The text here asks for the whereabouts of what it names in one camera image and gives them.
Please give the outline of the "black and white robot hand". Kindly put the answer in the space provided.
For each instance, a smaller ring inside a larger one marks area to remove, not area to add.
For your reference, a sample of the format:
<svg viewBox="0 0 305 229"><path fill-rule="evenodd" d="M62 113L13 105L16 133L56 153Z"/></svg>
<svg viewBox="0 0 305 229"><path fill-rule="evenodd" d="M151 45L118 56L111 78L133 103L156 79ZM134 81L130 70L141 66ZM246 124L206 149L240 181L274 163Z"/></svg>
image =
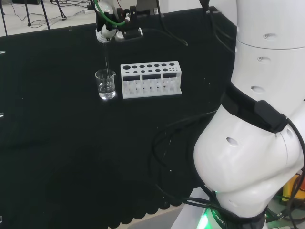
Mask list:
<svg viewBox="0 0 305 229"><path fill-rule="evenodd" d="M101 30L95 31L96 38L100 43L108 43L117 33L117 29L108 30L106 25L103 25Z"/></svg>

